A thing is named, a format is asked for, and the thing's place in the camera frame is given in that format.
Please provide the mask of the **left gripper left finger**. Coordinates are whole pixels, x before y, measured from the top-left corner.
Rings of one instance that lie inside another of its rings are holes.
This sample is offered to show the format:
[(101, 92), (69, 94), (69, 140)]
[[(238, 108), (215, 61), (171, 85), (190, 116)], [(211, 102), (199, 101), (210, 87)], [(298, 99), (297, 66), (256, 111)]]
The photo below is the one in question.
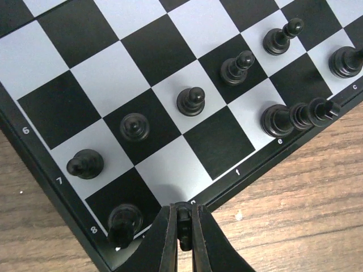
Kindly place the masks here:
[(136, 251), (117, 271), (177, 271), (176, 206), (163, 206)]

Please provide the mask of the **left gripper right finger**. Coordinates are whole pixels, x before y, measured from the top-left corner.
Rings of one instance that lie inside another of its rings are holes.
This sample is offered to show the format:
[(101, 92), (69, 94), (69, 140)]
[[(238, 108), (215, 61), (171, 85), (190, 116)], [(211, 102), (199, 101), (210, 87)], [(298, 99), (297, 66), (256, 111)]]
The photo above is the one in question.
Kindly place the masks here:
[(233, 248), (211, 213), (192, 205), (193, 271), (254, 271)]

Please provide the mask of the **black rook piece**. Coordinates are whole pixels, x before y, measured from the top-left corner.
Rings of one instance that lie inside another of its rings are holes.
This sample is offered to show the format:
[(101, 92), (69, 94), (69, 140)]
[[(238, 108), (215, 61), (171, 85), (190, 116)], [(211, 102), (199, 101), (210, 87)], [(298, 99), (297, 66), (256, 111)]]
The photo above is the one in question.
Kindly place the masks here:
[(143, 215), (133, 204), (124, 203), (114, 208), (108, 218), (108, 241), (120, 249), (127, 248), (141, 229)]

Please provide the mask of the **black pawn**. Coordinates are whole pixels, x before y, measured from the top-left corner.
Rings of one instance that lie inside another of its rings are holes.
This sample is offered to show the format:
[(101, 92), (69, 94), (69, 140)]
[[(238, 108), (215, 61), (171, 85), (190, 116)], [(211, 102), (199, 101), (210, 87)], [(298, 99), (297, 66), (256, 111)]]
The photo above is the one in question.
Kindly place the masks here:
[(242, 84), (254, 62), (255, 56), (251, 51), (242, 51), (237, 57), (229, 58), (223, 62), (220, 68), (221, 79), (229, 86)]
[(186, 88), (178, 94), (176, 105), (183, 115), (196, 116), (204, 109), (205, 92), (201, 87)]
[(103, 157), (93, 149), (80, 150), (66, 165), (69, 174), (86, 180), (98, 176), (102, 172), (103, 167)]
[(279, 56), (286, 53), (290, 47), (291, 39), (297, 37), (304, 29), (305, 23), (300, 18), (293, 18), (282, 28), (274, 28), (267, 32), (263, 39), (264, 50)]
[(150, 124), (144, 115), (130, 113), (121, 120), (120, 133), (127, 141), (139, 142), (149, 136)]

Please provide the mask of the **black king piece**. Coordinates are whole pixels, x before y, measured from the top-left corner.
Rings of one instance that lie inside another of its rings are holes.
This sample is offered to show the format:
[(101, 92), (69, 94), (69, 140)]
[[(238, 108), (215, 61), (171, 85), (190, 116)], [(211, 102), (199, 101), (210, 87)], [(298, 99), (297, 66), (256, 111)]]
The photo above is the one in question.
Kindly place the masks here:
[(268, 107), (260, 117), (261, 128), (274, 138), (285, 138), (293, 130), (304, 131), (313, 127), (326, 127), (339, 117), (341, 106), (322, 97), (312, 99), (309, 103), (297, 103), (288, 108), (286, 105), (274, 104)]

